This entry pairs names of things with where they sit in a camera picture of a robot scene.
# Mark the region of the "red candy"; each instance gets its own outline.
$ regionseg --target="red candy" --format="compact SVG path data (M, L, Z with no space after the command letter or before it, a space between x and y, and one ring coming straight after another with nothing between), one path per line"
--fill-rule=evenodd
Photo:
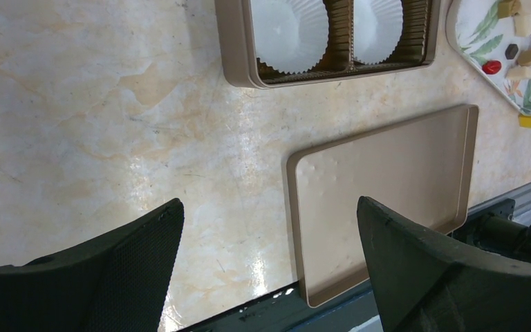
M488 61L481 66L481 69L488 75L495 75L502 69L502 63L498 60Z

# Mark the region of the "dark chocolate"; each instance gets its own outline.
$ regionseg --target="dark chocolate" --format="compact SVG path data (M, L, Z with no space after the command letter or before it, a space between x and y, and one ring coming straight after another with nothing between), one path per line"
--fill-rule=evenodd
M516 57L516 55L518 55L518 45L510 44L505 49L505 58L508 60L513 60Z

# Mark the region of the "food item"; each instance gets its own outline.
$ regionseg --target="food item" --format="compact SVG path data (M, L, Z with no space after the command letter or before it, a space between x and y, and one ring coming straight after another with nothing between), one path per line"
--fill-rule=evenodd
M505 58L508 59L508 60L513 60L516 55L518 55L518 45L516 44L510 44L506 49L505 49Z
M507 71L505 78L512 81L531 80L531 67L517 66Z
M522 67L531 66L531 49L520 53L518 56L518 64Z
M498 3L498 18L504 19L506 17L518 14L520 9L519 0L502 0Z
M486 62L481 69L488 75L496 75L502 69L502 63L498 60L492 60Z
M531 34L531 14L514 16L515 35L528 37Z
M520 8L518 9L518 14L528 15L531 14L531 0L519 0Z

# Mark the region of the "chocolate piece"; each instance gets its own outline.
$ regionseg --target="chocolate piece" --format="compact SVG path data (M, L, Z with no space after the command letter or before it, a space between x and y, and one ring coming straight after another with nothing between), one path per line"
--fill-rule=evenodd
M514 34L517 37L529 37L531 34L531 14L514 16Z
M508 60L513 60L516 55L518 55L518 45L516 44L510 44L506 49L505 49L505 58L508 59Z
M531 0L519 0L520 9L518 9L518 14L528 15L531 14Z
M520 10L519 0L502 0L498 3L498 18L504 19L506 17L518 14Z
M505 78L512 81L531 80L531 67L514 67L507 71Z
M520 53L518 56L518 64L522 67L531 66L531 49Z

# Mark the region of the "brown chocolate candy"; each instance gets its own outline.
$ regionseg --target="brown chocolate candy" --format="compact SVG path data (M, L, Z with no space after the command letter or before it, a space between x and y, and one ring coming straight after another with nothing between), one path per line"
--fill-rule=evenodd
M516 55L518 55L518 45L516 44L510 44L506 49L505 49L505 58L508 59L508 60L513 60Z
M517 0L502 0L498 3L498 18L504 19L506 17L514 16L520 9L520 1Z
M518 64L522 67L531 66L531 49L520 53L518 56Z

